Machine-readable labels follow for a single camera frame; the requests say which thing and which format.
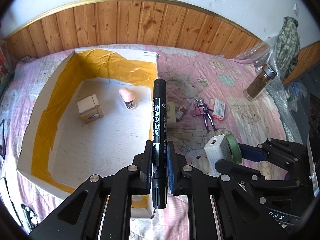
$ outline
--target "cardboard box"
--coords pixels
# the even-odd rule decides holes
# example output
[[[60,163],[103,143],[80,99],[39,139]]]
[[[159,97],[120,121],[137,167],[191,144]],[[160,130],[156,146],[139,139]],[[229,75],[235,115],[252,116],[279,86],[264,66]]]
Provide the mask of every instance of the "cardboard box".
[[[146,140],[152,138],[156,58],[153,52],[128,49],[72,52],[36,100],[18,172],[64,200],[92,174],[106,177],[132,164],[134,156],[144,152]],[[125,109],[118,94],[125,86],[130,86],[139,101],[132,111]],[[99,98],[105,115],[84,125],[77,101],[92,94]],[[132,207],[132,217],[152,216],[148,196],[133,197]]]
[[[86,124],[103,117],[103,112],[96,94],[77,101],[77,105],[80,117]]]
[[[167,99],[167,127],[175,127],[176,121],[176,107],[174,105],[174,100]]]

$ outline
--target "light switch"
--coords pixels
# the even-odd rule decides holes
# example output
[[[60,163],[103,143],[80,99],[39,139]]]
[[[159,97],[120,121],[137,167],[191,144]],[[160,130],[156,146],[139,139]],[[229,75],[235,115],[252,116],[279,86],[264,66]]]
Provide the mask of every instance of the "light switch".
[[[297,4],[294,5],[293,11],[294,11],[294,13],[296,14],[296,16],[298,16],[298,14],[299,14],[299,7],[298,7]]]

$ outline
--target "pink stapler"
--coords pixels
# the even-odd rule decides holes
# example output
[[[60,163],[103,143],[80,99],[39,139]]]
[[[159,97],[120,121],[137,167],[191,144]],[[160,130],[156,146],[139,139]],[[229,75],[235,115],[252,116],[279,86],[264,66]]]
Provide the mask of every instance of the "pink stapler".
[[[134,109],[137,105],[133,101],[135,99],[134,94],[127,88],[119,89],[119,95],[128,110]]]

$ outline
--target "white power adapter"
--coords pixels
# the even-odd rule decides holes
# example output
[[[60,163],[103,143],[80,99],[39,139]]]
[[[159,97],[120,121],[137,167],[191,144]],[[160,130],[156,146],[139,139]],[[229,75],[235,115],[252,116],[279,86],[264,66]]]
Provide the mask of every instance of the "white power adapter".
[[[214,176],[220,175],[214,167],[218,160],[224,159],[231,162],[233,161],[229,144],[224,134],[211,137],[208,143],[204,146],[204,151],[207,154]]]

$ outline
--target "action figure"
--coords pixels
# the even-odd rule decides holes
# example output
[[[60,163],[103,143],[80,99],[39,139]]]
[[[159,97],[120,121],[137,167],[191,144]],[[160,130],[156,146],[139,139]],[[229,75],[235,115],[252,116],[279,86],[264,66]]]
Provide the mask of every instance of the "action figure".
[[[201,107],[201,108],[203,109],[203,114],[202,114],[202,116],[203,116],[204,125],[205,125],[205,128],[207,129],[207,132],[209,132],[208,119],[207,119],[208,117],[209,117],[210,122],[211,122],[211,125],[212,125],[212,127],[213,127],[213,131],[217,131],[218,129],[215,128],[214,123],[213,123],[213,120],[212,120],[212,117],[211,117],[211,115],[210,115],[210,112],[213,113],[213,110],[210,109],[210,108],[208,107],[208,105],[206,105],[206,104],[203,102],[203,99],[202,99],[202,98],[196,99],[196,101],[199,102],[199,103],[197,103],[197,107]]]

